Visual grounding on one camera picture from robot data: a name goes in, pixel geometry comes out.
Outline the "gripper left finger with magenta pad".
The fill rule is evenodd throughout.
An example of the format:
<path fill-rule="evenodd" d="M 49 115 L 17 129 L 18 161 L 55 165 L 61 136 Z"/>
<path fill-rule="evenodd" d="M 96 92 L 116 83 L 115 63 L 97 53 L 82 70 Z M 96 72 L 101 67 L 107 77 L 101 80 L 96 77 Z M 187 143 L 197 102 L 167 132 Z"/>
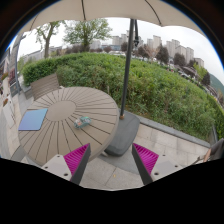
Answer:
<path fill-rule="evenodd" d="M 90 144 L 86 144 L 66 155 L 56 154 L 42 166 L 42 169 L 79 185 L 90 154 Z"/>

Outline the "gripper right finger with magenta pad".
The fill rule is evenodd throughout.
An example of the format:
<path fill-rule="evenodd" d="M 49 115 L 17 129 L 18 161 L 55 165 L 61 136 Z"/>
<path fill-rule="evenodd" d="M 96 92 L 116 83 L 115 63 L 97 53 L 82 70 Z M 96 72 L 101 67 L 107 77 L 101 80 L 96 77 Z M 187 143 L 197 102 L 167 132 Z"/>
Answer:
<path fill-rule="evenodd" d="M 136 143 L 132 144 L 132 155 L 144 185 L 182 169 L 166 154 L 157 154 Z"/>

